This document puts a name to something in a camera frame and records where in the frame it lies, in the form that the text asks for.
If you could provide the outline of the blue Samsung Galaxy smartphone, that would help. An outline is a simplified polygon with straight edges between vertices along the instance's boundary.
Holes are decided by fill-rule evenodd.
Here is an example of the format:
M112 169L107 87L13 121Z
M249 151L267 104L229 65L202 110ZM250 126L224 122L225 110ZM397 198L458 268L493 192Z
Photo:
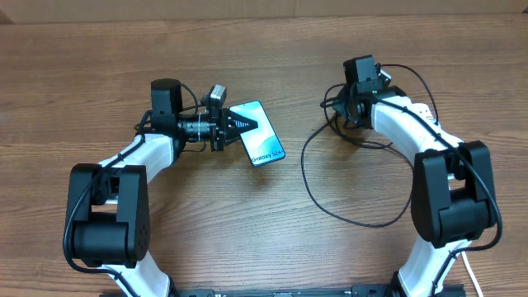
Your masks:
M250 101L229 108L249 120L257 122L257 128L240 134L250 163L258 167L285 157L280 140L260 101Z

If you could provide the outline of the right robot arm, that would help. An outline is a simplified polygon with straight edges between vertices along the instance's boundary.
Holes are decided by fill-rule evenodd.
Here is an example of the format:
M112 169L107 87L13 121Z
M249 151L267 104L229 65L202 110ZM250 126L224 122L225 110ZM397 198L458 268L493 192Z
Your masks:
M387 285L354 285L355 296L463 296L443 281L458 256L488 250L502 236L491 157L480 142L446 133L429 107L414 103L370 55L343 64L331 100L346 121L387 137L412 164L410 206L417 240Z

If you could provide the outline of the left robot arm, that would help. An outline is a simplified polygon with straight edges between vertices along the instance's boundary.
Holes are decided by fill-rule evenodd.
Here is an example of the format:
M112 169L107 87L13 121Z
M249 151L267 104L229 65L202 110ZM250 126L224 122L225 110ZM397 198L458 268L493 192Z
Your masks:
M68 185L65 260L75 271L109 276L123 296L178 294L149 252L148 184L179 159L186 144L203 141L219 152L258 127L224 107L227 90L221 85L189 108L182 105L182 82L161 78L150 87L152 107L135 126L132 144L99 163L75 165Z

